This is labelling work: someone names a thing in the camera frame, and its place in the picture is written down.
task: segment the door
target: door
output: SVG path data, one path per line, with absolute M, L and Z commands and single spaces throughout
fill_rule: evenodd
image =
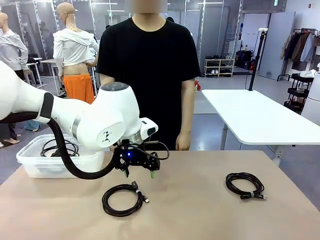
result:
M 278 76 L 283 74 L 284 59 L 281 59 L 281 53 L 285 42 L 293 31 L 295 15 L 296 12 L 271 14 L 259 76 L 277 80 Z

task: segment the brown table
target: brown table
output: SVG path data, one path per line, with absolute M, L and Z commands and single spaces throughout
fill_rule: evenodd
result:
M 268 199 L 230 192 L 225 177 L 235 172 L 256 175 Z M 102 195 L 132 181 L 150 203 L 129 217 L 107 215 Z M 115 209 L 135 202 L 131 192 L 110 198 Z M 319 211 L 261 151 L 172 152 L 155 179 L 141 167 L 98 180 L 32 179 L 19 168 L 0 186 L 1 240 L 315 240 L 319 226 Z

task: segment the white top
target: white top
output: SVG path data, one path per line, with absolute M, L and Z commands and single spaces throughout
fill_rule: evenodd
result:
M 91 59 L 89 48 L 99 52 L 99 45 L 87 31 L 76 32 L 63 29 L 53 34 L 53 58 L 59 69 L 59 76 L 63 74 L 63 65 L 77 65 Z
M 202 93 L 243 144 L 320 145 L 320 126 L 258 91 Z
M 0 60 L 14 71 L 28 70 L 28 49 L 12 30 L 0 33 Z

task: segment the orange shorts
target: orange shorts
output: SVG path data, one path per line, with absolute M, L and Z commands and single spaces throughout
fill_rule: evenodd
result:
M 69 99 L 79 99 L 88 104 L 95 100 L 92 80 L 89 74 L 64 76 L 64 86 Z

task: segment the short sleeve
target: short sleeve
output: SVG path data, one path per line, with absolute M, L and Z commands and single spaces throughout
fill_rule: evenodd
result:
M 117 76 L 116 41 L 112 27 L 102 34 L 96 72 L 112 78 Z
M 181 61 L 179 61 L 178 66 L 181 82 L 200 77 L 201 72 L 195 42 L 189 30 L 185 27 L 181 31 L 180 43 L 182 43 L 179 55 Z

